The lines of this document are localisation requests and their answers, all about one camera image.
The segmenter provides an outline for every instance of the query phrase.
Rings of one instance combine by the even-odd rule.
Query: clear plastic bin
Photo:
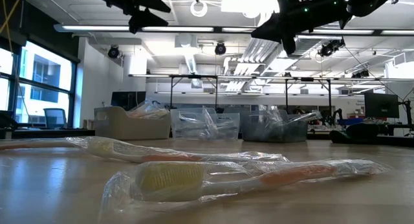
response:
[[[237,139],[240,114],[216,114],[214,109],[188,108],[171,110],[173,138],[218,140]]]
[[[245,111],[240,113],[243,140],[257,142],[303,142],[308,123],[289,122],[285,110]]]

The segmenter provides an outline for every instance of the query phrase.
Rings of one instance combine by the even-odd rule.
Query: ceiling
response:
[[[101,0],[27,0],[55,20],[66,25],[127,25],[129,16],[122,14],[116,7],[107,8]],[[221,12],[221,0],[208,0],[204,17],[195,17],[190,12],[193,0],[163,0],[173,11],[170,14],[152,11],[156,15],[169,21],[170,25],[183,26],[229,26],[255,27],[259,18],[249,19],[242,13]],[[414,0],[400,0],[413,3]],[[371,15],[356,17],[347,24],[347,28],[404,28],[414,27],[414,5],[386,3]],[[148,67],[154,71],[159,68],[178,68],[185,63],[184,56],[172,54],[174,49],[174,33],[94,33],[96,38],[140,38],[153,55],[153,61]],[[228,54],[242,54],[250,42],[250,35],[244,34],[197,34],[199,44],[203,45],[200,53],[195,55],[198,64],[223,65],[224,56],[215,56],[214,48],[218,41],[224,41]],[[344,37],[347,48],[336,52],[333,57],[323,60],[316,56],[316,50],[310,51],[304,57],[307,60],[298,60],[295,73],[307,71],[315,75],[320,71],[330,72],[329,76],[341,74],[360,62],[369,62],[370,71],[375,76],[381,76],[384,70],[384,61],[391,56],[400,54],[402,49],[414,49],[414,37]],[[101,45],[106,50],[109,45]]]

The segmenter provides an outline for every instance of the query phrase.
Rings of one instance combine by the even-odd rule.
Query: chair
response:
[[[45,108],[46,127],[50,129],[67,128],[66,113],[62,108]]]

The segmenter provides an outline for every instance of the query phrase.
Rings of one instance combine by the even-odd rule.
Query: computer monitor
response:
[[[121,91],[112,92],[111,105],[122,107],[125,111],[129,111],[141,102],[145,101],[145,91]]]
[[[365,93],[365,117],[400,118],[398,96]]]

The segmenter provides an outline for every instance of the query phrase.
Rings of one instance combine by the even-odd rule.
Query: wooden table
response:
[[[291,161],[364,158],[394,167],[374,177],[298,183],[274,192],[213,201],[160,213],[143,223],[414,223],[414,151],[409,148],[341,145],[327,140],[135,143],[204,153],[282,153]],[[74,148],[2,151],[0,223],[96,223],[105,183],[117,171],[133,166]]]

